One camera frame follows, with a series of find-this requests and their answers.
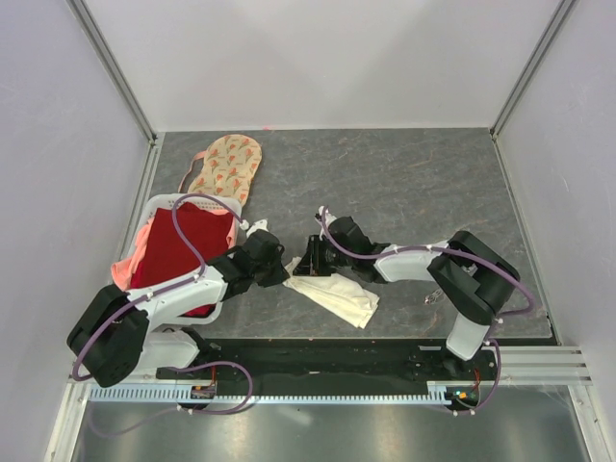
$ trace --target bag strap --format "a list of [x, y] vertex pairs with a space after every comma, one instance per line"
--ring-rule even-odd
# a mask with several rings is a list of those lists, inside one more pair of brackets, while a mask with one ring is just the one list
[[193, 173], [193, 168], [194, 168], [194, 163], [196, 161], [200, 161], [201, 159], [205, 158], [205, 155], [208, 153], [208, 151], [201, 151], [201, 152], [197, 152], [194, 157], [192, 158], [192, 162], [191, 162], [191, 168], [189, 168], [189, 171], [186, 172], [186, 175], [184, 175], [184, 178], [182, 178], [182, 182], [180, 183], [180, 187], [177, 189], [178, 192], [182, 192], [182, 190], [184, 189], [184, 183], [186, 182], [186, 179], [188, 178], [188, 176]]

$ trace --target plastic basket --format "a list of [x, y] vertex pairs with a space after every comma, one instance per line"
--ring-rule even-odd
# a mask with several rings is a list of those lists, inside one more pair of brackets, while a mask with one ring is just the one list
[[[141, 217], [139, 219], [139, 224], [137, 225], [137, 231], [139, 231], [150, 218], [153, 218], [156, 215], [156, 211], [158, 209], [166, 209], [171, 210], [173, 208], [173, 204], [177, 199], [182, 197], [184, 194], [159, 194], [152, 197], [147, 201], [143, 211], [141, 212]], [[220, 202], [228, 205], [231, 210], [233, 210], [239, 216], [242, 215], [242, 205], [238, 200], [230, 198], [230, 197], [218, 197], [216, 196]], [[191, 202], [196, 205], [201, 210], [216, 210], [222, 209], [223, 207], [218, 205], [216, 202], [206, 199], [205, 197], [190, 197], [186, 199], [186, 202]], [[235, 238], [238, 237], [238, 229], [239, 224], [236, 224], [235, 227]], [[135, 237], [131, 243], [130, 254], [135, 253]], [[210, 316], [207, 318], [194, 318], [194, 317], [182, 317], [177, 318], [176, 323], [182, 325], [191, 325], [191, 324], [209, 324], [214, 322], [218, 316], [220, 316], [220, 311], [222, 310], [222, 302], [218, 302], [216, 304], [216, 308], [212, 312]]]

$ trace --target floor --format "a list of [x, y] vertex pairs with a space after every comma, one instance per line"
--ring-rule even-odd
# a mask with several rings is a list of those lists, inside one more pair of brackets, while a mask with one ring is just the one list
[[[166, 407], [99, 402], [87, 412], [101, 431], [113, 432]], [[572, 409], [566, 388], [500, 387], [474, 417], [384, 404], [256, 404], [232, 416], [174, 412], [113, 439], [83, 428], [73, 461], [587, 462]]]
[[[486, 129], [243, 133], [263, 147], [244, 216], [269, 220], [269, 231], [286, 247], [284, 264], [303, 255], [308, 235], [319, 231], [314, 214], [328, 204], [332, 214], [351, 215], [377, 242], [428, 244], [470, 230], [538, 294]], [[151, 195], [176, 193], [193, 155], [226, 134], [166, 134]], [[218, 320], [201, 330], [210, 338], [443, 338], [457, 312], [444, 297], [424, 304], [435, 288], [413, 281], [371, 284], [379, 307], [366, 328], [357, 329], [290, 289], [253, 287], [226, 301]], [[514, 294], [505, 308], [524, 306], [525, 299]], [[543, 308], [508, 319], [495, 333], [499, 338], [552, 335]]]

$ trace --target red fabric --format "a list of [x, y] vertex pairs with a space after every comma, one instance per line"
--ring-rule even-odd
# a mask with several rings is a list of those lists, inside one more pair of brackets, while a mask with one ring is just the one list
[[[214, 215], [187, 202], [177, 209], [180, 228], [207, 262], [229, 248], [227, 236], [233, 216]], [[171, 211], [158, 209], [147, 239], [143, 260], [131, 278], [131, 289], [160, 284], [199, 267], [199, 261], [180, 239], [171, 218]], [[185, 316], [206, 316], [215, 305], [195, 308]]]

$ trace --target white towel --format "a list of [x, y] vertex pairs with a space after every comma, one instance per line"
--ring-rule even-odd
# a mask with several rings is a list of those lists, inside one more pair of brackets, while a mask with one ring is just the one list
[[[301, 258], [295, 257], [285, 270], [293, 274], [300, 261]], [[336, 273], [327, 277], [292, 275], [283, 284], [362, 329], [366, 327], [378, 305], [378, 295], [362, 289], [355, 281]]]

